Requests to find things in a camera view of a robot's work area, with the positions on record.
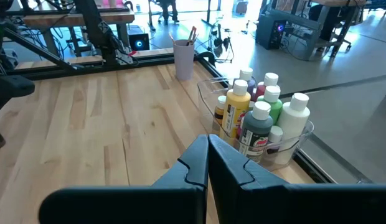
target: wooden table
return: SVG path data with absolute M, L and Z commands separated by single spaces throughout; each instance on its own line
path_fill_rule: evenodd
M 151 185 L 206 134 L 197 82 L 208 78 L 196 62 L 188 81 L 173 64 L 37 81 L 0 111 L 0 224 L 37 223 L 41 201 L 62 187 Z M 313 183 L 295 162 L 275 174 Z M 211 190 L 207 221 L 218 223 Z
M 103 12 L 101 18 L 107 24 L 116 24 L 118 37 L 123 41 L 125 46 L 129 46 L 128 30 L 126 24 L 135 20 L 133 11 L 129 12 Z M 48 50 L 59 56 L 55 45 L 55 40 L 51 32 L 45 32 L 49 27 L 75 27 L 84 26 L 82 14 L 57 14 L 44 16 L 26 16 L 23 18 L 26 25 L 32 29 L 40 29 L 43 33 Z

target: concrete floor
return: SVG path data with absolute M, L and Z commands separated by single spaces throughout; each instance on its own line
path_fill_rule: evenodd
M 314 134 L 359 172 L 378 183 L 386 183 L 385 94 L 386 80 L 313 93 L 308 103 Z M 310 145 L 304 145 L 304 149 L 312 155 L 319 152 Z M 324 164 L 322 168 L 334 172 L 332 176 L 336 180 L 345 182 L 344 174 L 336 172 L 340 170 L 338 167 Z
M 227 77 L 237 77 L 240 67 L 250 66 L 258 81 L 263 80 L 266 72 L 275 72 L 280 76 L 282 93 L 386 75 L 386 16 L 382 16 L 383 13 L 366 13 L 364 22 L 350 29 L 346 37 L 352 42 L 350 51 L 346 52 L 347 44 L 344 44 L 336 58 L 330 58 L 328 52 L 325 57 L 317 55 L 310 62 L 297 60 L 282 50 L 265 50 L 255 44 L 250 34 L 255 28 L 253 24 L 249 25 L 247 35 L 241 33 L 246 19 L 224 19 L 222 27 L 232 30 L 230 36 L 235 58 L 233 63 L 218 63 L 217 69 Z M 170 21 L 168 26 L 158 24 L 157 17 L 153 18 L 157 28 L 155 33 L 148 29 L 148 15 L 137 15 L 134 22 L 150 34 L 152 49 L 172 47 L 168 33 L 175 39 L 186 39 L 190 28 L 196 26 L 200 33 L 196 49 L 199 52 L 205 50 L 207 43 L 201 44 L 207 41 L 210 27 L 198 19 L 204 18 L 205 12 L 180 14 L 181 22 L 174 24 Z M 303 47 L 300 43 L 297 46 L 297 51 Z M 17 49 L 20 61 L 34 58 L 28 50 L 13 43 L 6 43 L 6 47 Z M 73 55 L 66 51 L 65 57 Z M 309 102 L 310 119 L 315 124 L 316 135 L 374 182 L 386 182 L 385 94 L 386 81 L 383 81 L 313 93 Z M 312 142 L 304 145 L 304 150 L 337 182 L 358 181 Z

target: white paint bottle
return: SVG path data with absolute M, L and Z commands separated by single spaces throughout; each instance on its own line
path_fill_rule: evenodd
M 309 96 L 304 93 L 294 93 L 290 102 L 284 103 L 281 109 L 277 126 L 283 130 L 282 140 L 298 137 L 303 132 L 306 122 L 311 114 L 306 107 Z M 286 150 L 294 146 L 296 141 L 288 141 L 280 146 L 278 156 L 275 160 L 277 164 L 287 164 L 294 153 L 294 149 Z

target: blue light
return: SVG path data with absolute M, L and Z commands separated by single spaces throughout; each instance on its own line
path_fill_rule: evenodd
M 278 31 L 279 32 L 282 32 L 284 29 L 285 29 L 285 27 L 283 25 L 279 25 L 278 26 Z

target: bottle cap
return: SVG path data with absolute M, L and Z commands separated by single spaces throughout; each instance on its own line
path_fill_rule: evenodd
M 217 107 L 221 110 L 225 109 L 226 96 L 219 96 Z
M 263 98 L 269 103 L 274 103 L 279 100 L 280 88 L 277 86 L 267 86 Z
M 244 96 L 247 92 L 248 84 L 244 80 L 236 80 L 233 87 L 233 93 L 238 96 Z
M 251 77 L 253 76 L 253 69 L 248 68 L 242 68 L 240 69 L 240 79 L 245 81 L 250 81 Z
M 270 104 L 267 102 L 256 102 L 254 105 L 254 110 L 253 110 L 253 117 L 255 119 L 259 119 L 261 121 L 264 121 L 268 119 L 270 112 Z
M 268 72 L 265 74 L 265 79 L 263 80 L 263 84 L 265 86 L 277 85 L 278 80 L 279 80 L 279 76 L 277 74 Z
M 309 96 L 304 93 L 294 93 L 291 102 L 290 108 L 296 111 L 302 111 L 305 109 L 308 104 Z
M 279 126 L 272 126 L 268 140 L 272 143 L 277 143 L 281 141 L 281 137 L 283 137 L 283 130 Z
M 250 104 L 248 105 L 248 110 L 253 110 L 254 109 L 254 101 L 250 101 Z

